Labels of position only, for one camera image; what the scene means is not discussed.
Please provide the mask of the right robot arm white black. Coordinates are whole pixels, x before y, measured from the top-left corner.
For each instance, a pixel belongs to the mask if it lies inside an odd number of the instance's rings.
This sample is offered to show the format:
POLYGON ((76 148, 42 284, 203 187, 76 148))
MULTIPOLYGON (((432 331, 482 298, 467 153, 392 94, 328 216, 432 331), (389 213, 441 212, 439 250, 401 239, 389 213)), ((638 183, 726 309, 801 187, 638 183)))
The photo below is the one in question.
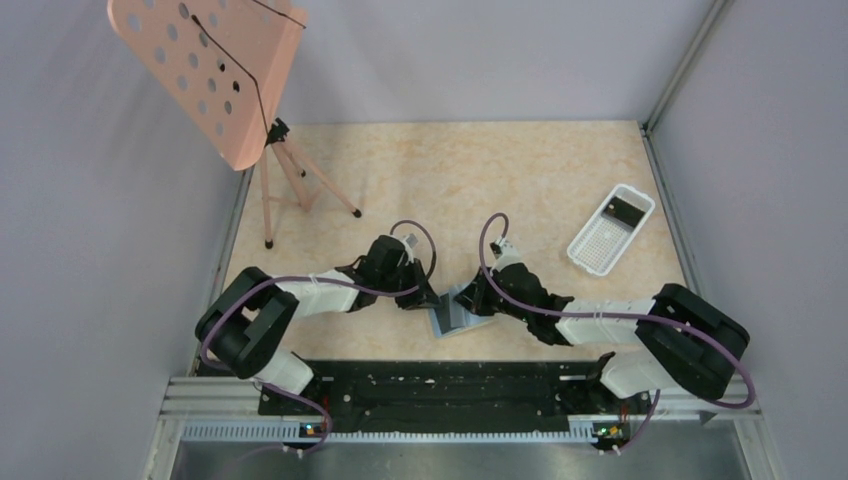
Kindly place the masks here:
POLYGON ((598 360, 599 376, 586 385, 586 397, 600 412, 614 411, 637 393, 674 386, 718 402, 750 343, 743 326, 676 283, 647 299, 578 302, 549 292, 516 263, 479 270, 454 301, 478 317, 517 319, 546 345, 632 346, 598 360))

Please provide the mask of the beige card holder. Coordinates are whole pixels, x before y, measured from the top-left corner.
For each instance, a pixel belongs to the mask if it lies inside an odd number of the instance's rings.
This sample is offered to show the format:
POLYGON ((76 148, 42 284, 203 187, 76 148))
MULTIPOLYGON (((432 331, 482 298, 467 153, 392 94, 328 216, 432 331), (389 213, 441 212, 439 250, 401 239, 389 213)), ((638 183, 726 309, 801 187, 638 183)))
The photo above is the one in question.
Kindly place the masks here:
POLYGON ((492 316, 481 317, 472 314, 455 301, 469 285, 470 283, 466 282, 451 286, 439 295, 439 305, 429 310, 429 319, 436 339, 455 336, 494 321, 492 316))

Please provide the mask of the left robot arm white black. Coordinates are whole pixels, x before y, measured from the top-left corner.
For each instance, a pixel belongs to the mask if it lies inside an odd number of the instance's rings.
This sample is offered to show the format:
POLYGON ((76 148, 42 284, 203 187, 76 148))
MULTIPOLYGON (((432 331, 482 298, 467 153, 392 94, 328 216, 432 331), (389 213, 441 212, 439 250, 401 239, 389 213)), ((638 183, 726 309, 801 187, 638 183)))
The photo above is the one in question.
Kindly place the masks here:
POLYGON ((393 293, 401 310, 434 308, 440 298, 415 257, 410 235, 379 236, 368 252, 350 265, 336 267, 301 281, 267 285, 241 303, 219 329, 222 316, 257 285, 271 277, 257 267, 247 267, 198 320, 195 337, 207 341, 223 369, 243 380, 257 381, 282 390, 283 401, 297 413, 308 413, 319 404, 320 386, 307 363, 281 346, 294 319, 323 313, 351 313, 376 302, 378 294, 393 293))

